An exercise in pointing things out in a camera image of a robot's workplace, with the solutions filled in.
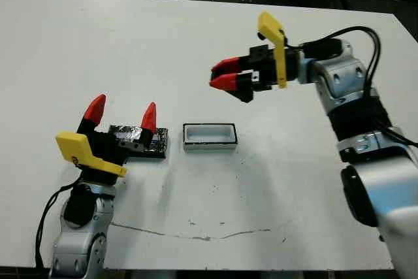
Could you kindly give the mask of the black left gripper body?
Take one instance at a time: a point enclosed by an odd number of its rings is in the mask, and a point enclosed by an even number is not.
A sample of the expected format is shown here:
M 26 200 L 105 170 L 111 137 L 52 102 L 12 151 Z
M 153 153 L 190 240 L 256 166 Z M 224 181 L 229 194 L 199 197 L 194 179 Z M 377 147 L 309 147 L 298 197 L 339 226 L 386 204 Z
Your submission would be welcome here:
M 123 166 L 129 159 L 140 157 L 143 151 L 147 150 L 151 144 L 151 131 L 142 131 L 144 135 L 133 143 L 134 150 L 124 145 L 119 145 L 119 140 L 114 134 L 92 131 L 88 134 L 88 140 L 92 153 L 95 157 L 104 161 Z M 87 166 L 79 166 L 82 170 L 81 179 L 88 182 L 96 182 L 99 184 L 115 184 L 118 175 L 110 172 L 92 169 Z

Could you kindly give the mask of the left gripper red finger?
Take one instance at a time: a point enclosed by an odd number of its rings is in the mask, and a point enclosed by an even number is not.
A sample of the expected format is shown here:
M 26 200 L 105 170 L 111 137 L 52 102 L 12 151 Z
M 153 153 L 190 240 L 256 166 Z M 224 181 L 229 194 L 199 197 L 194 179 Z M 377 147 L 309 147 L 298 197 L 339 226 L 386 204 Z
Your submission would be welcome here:
M 87 107 L 78 126 L 77 133 L 88 134 L 100 124 L 104 113 L 106 95 L 100 94 Z
M 141 132 L 139 143 L 143 146 L 149 146 L 152 142 L 153 136 L 156 134 L 156 104 L 151 102 L 143 115 L 141 123 Z

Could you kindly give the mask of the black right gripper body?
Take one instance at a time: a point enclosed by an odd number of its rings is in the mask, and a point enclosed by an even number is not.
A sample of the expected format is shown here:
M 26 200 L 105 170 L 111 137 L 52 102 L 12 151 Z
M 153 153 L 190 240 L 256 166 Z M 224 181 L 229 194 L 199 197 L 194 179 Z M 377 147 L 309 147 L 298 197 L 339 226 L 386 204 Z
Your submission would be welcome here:
M 300 52 L 292 48 L 285 49 L 285 81 L 292 81 L 298 76 Z M 258 73 L 258 81 L 253 83 L 254 91 L 271 90 L 273 85 L 278 85 L 276 76 L 276 62 L 273 49 L 267 45 L 254 46 L 249 49 L 249 64 L 253 72 Z

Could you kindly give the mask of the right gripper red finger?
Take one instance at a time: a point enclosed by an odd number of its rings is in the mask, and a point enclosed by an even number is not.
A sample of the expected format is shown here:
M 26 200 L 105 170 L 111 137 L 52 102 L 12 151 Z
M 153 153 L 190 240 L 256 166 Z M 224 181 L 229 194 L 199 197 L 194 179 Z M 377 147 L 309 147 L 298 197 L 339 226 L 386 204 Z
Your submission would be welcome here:
M 244 103 L 253 100 L 253 81 L 251 73 L 229 73 L 213 77 L 209 85 L 226 91 Z
M 219 63 L 212 67 L 213 75 L 223 75 L 231 73 L 242 73 L 252 69 L 249 64 L 249 56 L 232 57 L 229 59 L 221 60 Z

